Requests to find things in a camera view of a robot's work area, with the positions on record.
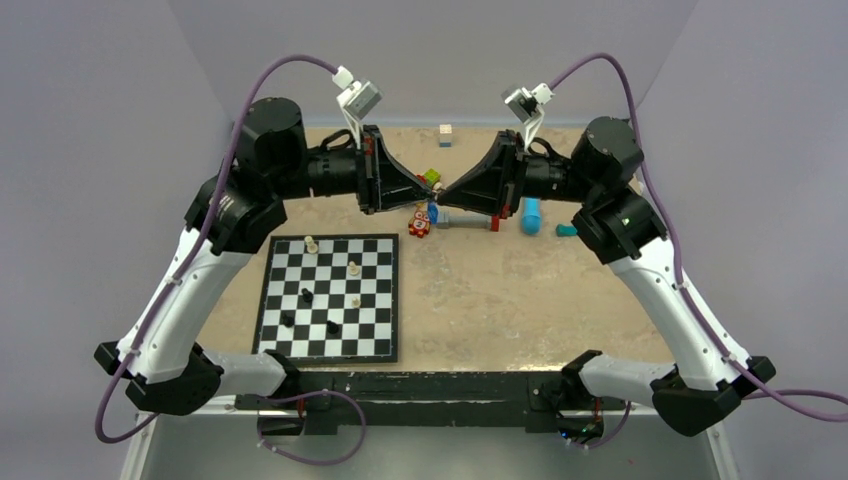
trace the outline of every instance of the robotic arm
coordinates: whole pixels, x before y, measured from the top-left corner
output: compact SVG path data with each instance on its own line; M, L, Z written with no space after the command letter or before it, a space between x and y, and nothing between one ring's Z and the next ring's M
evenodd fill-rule
M725 418L756 387L722 357L678 291L665 225L628 184L644 159L633 131L621 120L597 118L571 158L543 139L530 143L545 151L533 150L515 132L499 132L483 160L441 192L437 203L504 219L515 213L522 196L580 203L572 221L579 238L634 293L675 359L648 364L590 350L563 368L561 383L549 393L571 400L609 396L651 406L686 436ZM747 364L760 380L770 380L775 370L769 359L749 355L698 291L691 285L687 290L731 358Z
M340 69L334 81L343 72ZM169 284L174 289L124 373L130 380L126 394L139 409L187 415L220 395L279 398L299 393L298 371L280 354L224 354L195 343L236 273L286 222L284 200L355 194L359 209L370 215L431 198L432 190L392 158L379 129L362 126L359 120L379 100L379 91L370 82L342 88L339 104L352 129L311 148L296 103L286 98L253 103L209 235L181 280L174 280L175 270L197 241L217 176L201 186L185 215L186 228L153 298ZM152 303L123 339L97 348L95 359L109 374L129 354Z

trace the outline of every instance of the black and white checkered board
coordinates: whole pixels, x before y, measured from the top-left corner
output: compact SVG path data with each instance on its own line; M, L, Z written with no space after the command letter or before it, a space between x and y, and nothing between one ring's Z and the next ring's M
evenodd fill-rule
M253 351L276 350L296 365L396 362L398 235L312 238L317 254L306 252L304 237L271 237ZM351 261L359 275L348 272ZM303 288L313 292L311 304ZM294 327L282 325L283 312ZM328 333L327 320L338 333Z

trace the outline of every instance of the wall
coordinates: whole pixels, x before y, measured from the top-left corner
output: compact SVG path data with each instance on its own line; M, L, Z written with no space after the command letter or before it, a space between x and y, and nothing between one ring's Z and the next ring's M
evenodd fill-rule
M135 321L227 121L158 0L0 15L0 477L117 478L91 357ZM131 426L116 396L107 431Z
M234 114L262 67L287 53L343 64L385 92L378 124L513 125L500 99L578 58L608 51L641 99L696 0L170 0L218 99ZM548 109L549 125L625 115L615 75L596 64L576 74ZM313 84L321 88L312 88ZM336 87L317 68L287 69L265 91L303 107L312 125L341 125Z
M639 109L687 269L719 318L772 358L774 385L842 394L846 18L839 0L700 0ZM744 478L848 478L845 425L757 400L728 430Z

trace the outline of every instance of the white connector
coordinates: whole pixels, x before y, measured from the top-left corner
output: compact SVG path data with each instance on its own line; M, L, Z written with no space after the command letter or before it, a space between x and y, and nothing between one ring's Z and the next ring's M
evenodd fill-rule
M368 80L354 80L353 74L343 66L333 75L333 83L342 89L336 101L359 149L362 147L362 119L382 100L383 92Z
M554 92L546 83L540 83L532 91L524 87L512 86L501 95L506 106L522 123L521 134L525 150L530 148L530 143L542 127L542 121L545 119L545 110L542 105L548 103L553 96Z

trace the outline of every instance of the white chess piece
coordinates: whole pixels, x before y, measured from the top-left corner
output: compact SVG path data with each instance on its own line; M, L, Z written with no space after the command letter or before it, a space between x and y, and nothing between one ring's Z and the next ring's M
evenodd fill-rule
M315 240L313 240L312 237L307 236L306 238L303 239L303 241L306 243L306 251L307 252L318 253L318 244L315 243Z

